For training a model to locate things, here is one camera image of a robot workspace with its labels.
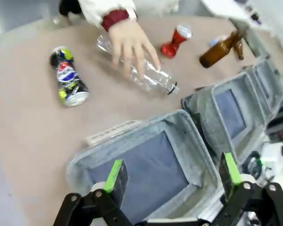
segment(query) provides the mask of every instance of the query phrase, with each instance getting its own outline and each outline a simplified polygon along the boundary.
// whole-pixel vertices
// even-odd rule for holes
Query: finger
[[[116,41],[113,43],[113,56],[112,56],[112,64],[114,67],[118,66],[118,61],[121,56],[122,45],[121,42]]]
[[[150,57],[153,60],[153,63],[155,65],[155,68],[157,70],[160,70],[160,61],[159,58],[157,56],[157,52],[155,50],[155,48],[153,47],[153,45],[151,44],[151,42],[149,40],[146,40],[144,43],[144,47],[147,50],[147,52],[149,53]]]
[[[124,46],[124,73],[125,76],[130,75],[131,64],[132,64],[132,44],[130,42],[125,42]]]
[[[134,51],[137,62],[138,75],[142,79],[145,74],[145,55],[143,53],[142,45],[140,43],[136,43],[134,45]]]

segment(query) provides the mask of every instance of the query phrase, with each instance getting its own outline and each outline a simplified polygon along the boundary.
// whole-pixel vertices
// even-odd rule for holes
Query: maroon cuff
[[[129,14],[125,9],[112,10],[103,17],[102,26],[108,32],[109,28],[116,23],[129,18]]]

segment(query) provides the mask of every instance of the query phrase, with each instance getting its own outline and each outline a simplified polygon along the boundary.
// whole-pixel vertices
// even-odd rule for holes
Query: screw
[[[270,185],[270,186],[269,186],[269,189],[270,189],[271,191],[273,191],[273,192],[274,192],[275,190],[277,190],[274,185]]]
[[[248,183],[244,183],[243,187],[247,190],[250,190],[250,184],[248,184]]]
[[[75,195],[71,197],[72,202],[74,202],[76,199],[77,199],[77,196],[75,196]]]
[[[102,192],[96,192],[95,196],[98,197],[98,198],[101,197],[102,196]]]

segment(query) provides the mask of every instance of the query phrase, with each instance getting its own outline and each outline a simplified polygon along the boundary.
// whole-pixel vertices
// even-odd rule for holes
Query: red can
[[[192,37],[191,27],[188,24],[179,24],[176,26],[172,41],[164,43],[161,46],[161,52],[168,58],[175,57],[179,45]]]

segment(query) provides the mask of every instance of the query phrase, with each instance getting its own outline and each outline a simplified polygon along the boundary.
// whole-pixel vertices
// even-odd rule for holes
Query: can bottom
[[[88,92],[79,92],[73,94],[70,97],[68,97],[67,100],[64,101],[64,104],[68,107],[78,106],[86,100],[88,95],[89,95]]]

